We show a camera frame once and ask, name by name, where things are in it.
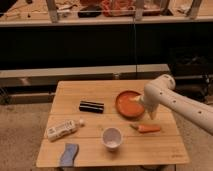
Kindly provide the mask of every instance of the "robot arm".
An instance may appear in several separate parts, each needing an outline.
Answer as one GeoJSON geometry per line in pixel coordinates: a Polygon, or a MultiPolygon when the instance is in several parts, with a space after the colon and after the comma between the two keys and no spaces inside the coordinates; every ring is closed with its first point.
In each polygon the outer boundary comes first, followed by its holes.
{"type": "Polygon", "coordinates": [[[175,80],[162,75],[144,87],[139,103],[143,104],[154,119],[158,104],[162,104],[213,135],[213,108],[175,93],[175,80]]]}

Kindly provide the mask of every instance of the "wooden table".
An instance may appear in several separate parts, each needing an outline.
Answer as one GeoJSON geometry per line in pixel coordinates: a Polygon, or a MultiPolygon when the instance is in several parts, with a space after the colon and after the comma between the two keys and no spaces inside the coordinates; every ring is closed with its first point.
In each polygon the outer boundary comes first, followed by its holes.
{"type": "Polygon", "coordinates": [[[42,140],[37,167],[58,167],[65,143],[79,144],[75,167],[164,165],[188,163],[189,158],[171,111],[160,106],[157,118],[148,115],[142,123],[156,123],[160,132],[141,134],[129,126],[133,122],[120,116],[115,109],[115,98],[124,90],[143,92],[148,80],[62,81],[59,82],[47,127],[68,119],[83,118],[85,127],[55,142],[49,142],[46,133],[42,140]],[[81,112],[81,100],[104,103],[104,114],[81,112]],[[116,153],[108,152],[102,144],[104,128],[117,127],[124,135],[123,144],[116,153]]]}

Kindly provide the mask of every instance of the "floor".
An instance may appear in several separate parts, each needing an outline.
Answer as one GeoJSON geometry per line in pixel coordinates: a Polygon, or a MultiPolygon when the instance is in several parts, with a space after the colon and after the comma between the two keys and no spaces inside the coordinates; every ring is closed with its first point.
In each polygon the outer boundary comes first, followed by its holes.
{"type": "MultiPolygon", "coordinates": [[[[53,171],[36,168],[36,159],[45,131],[50,102],[0,105],[0,171],[53,171]]],[[[167,166],[164,171],[212,171],[213,136],[174,113],[179,131],[190,157],[185,165],[167,166]]],[[[65,170],[143,171],[141,167],[103,167],[65,170]]]]}

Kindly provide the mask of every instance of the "toy carrot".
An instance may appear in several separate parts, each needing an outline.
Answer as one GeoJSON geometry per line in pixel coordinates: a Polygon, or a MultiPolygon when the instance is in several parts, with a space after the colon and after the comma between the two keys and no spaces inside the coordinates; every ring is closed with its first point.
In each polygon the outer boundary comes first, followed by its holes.
{"type": "Polygon", "coordinates": [[[161,127],[155,124],[130,124],[130,126],[140,133],[157,132],[161,130],[161,127]]]}

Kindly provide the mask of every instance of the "white cup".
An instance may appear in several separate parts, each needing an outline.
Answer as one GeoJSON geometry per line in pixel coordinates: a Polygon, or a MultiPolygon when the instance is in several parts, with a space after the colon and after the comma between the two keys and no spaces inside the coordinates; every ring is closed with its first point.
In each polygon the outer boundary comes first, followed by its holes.
{"type": "Polygon", "coordinates": [[[102,140],[109,151],[115,151],[121,145],[123,137],[117,128],[106,128],[103,131],[102,140]]]}

